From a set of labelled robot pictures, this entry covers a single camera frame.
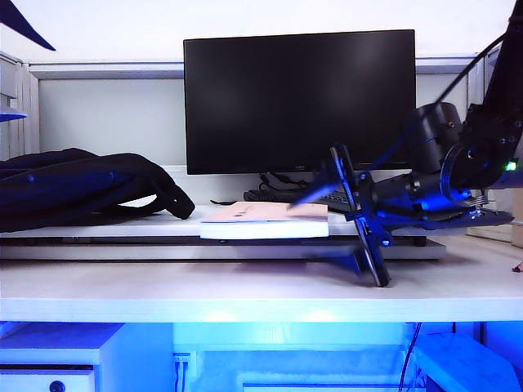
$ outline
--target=drawer knob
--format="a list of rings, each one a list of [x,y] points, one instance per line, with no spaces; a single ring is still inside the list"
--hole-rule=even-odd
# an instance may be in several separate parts
[[[49,385],[50,392],[65,392],[65,385],[62,381],[53,381]]]

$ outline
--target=drawer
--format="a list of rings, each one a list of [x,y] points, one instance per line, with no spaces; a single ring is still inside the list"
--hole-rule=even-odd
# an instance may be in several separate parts
[[[2,369],[0,392],[95,392],[94,371]]]

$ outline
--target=bag strap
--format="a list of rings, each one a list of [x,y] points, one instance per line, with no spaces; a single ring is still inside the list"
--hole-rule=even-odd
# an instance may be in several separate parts
[[[170,189],[164,191],[155,180],[147,180],[156,193],[156,198],[152,202],[140,207],[114,205],[103,208],[99,212],[109,216],[141,217],[167,210],[181,219],[189,217],[194,210],[194,204],[178,185],[172,183]]]

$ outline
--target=keyboard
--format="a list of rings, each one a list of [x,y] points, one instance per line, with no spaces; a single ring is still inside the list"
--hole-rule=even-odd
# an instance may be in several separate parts
[[[327,204],[329,211],[332,212],[349,212],[349,201],[346,198],[345,192],[336,190],[330,194],[322,196],[320,200],[315,203]]]
[[[244,200],[247,202],[292,203],[297,199],[299,193],[299,190],[249,190],[244,192]],[[331,212],[349,212],[349,202],[341,190],[327,194],[314,203],[326,204]]]

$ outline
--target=white cabinet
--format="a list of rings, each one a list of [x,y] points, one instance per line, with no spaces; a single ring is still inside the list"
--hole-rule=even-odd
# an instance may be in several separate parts
[[[0,339],[0,392],[174,389],[170,323],[28,323]]]

